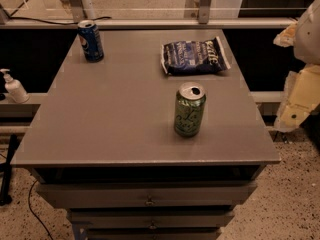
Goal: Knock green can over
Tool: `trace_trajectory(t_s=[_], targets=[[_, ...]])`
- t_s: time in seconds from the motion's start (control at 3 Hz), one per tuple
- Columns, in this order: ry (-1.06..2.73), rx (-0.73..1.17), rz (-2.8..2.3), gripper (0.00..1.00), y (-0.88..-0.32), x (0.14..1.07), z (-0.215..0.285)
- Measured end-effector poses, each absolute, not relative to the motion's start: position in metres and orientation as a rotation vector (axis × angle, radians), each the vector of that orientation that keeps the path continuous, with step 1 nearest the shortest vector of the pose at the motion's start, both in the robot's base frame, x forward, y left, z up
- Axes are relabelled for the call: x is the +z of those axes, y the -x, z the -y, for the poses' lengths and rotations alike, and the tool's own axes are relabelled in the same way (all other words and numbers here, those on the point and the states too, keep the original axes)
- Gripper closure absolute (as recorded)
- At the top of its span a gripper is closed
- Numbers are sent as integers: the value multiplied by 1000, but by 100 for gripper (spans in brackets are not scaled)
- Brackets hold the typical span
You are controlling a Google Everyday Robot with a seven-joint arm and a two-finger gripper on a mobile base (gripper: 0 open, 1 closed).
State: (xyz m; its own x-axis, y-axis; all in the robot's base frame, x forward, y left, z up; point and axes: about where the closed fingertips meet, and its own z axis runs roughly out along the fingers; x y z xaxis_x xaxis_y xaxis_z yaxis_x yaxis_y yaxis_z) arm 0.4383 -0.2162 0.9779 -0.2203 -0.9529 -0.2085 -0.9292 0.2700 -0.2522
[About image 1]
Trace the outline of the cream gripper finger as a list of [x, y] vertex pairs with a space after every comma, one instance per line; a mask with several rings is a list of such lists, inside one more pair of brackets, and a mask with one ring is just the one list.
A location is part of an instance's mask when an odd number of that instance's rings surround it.
[[320, 66], [307, 64], [299, 72], [290, 71], [274, 128], [280, 132], [297, 129], [320, 104]]
[[297, 23], [290, 24], [281, 33], [277, 34], [273, 40], [273, 43], [280, 47], [290, 47], [295, 43]]

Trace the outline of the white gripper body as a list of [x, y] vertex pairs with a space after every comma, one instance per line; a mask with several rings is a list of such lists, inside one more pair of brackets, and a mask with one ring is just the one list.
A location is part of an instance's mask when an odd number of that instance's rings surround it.
[[298, 20], [294, 56], [307, 64], [320, 64], [320, 0], [314, 0]]

